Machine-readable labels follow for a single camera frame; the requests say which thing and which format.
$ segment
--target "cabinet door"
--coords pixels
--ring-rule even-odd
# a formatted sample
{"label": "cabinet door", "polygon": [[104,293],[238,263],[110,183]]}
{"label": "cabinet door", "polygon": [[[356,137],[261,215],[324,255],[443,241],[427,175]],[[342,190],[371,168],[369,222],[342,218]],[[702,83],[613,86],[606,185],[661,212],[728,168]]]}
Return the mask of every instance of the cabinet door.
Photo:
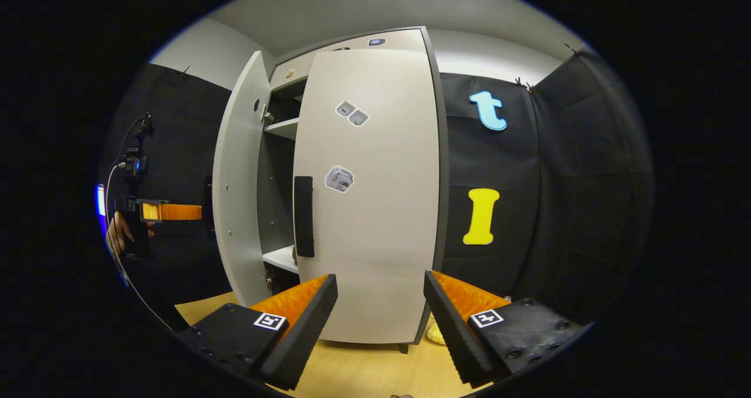
{"label": "cabinet door", "polygon": [[222,264],[239,304],[268,298],[258,239],[256,178],[263,110],[271,96],[260,51],[242,69],[222,117],[214,152],[212,205]]}
{"label": "cabinet door", "polygon": [[[345,101],[367,121],[356,127],[341,116],[337,109]],[[354,178],[345,192],[327,186],[335,166]],[[339,289],[321,339],[414,341],[425,308],[424,271],[434,261],[439,198],[427,54],[317,53],[300,110],[293,175],[313,180],[314,257],[298,255],[300,280],[335,273]],[[347,173],[339,176],[335,186],[350,183]]]}

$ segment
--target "wooden table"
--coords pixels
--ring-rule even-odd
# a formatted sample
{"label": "wooden table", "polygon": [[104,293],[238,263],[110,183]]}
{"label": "wooden table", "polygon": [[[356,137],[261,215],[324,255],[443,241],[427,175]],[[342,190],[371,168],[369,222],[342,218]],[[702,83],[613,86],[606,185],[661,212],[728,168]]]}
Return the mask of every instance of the wooden table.
{"label": "wooden table", "polygon": [[[234,293],[175,307],[192,325],[227,302],[237,304]],[[428,326],[432,323],[434,319],[430,315]],[[472,389],[469,384],[462,384],[448,348],[424,336],[419,345],[410,345],[407,355],[400,353],[397,345],[319,340],[297,389],[282,392],[299,398],[389,398],[392,394],[446,398],[464,396],[482,388]]]}

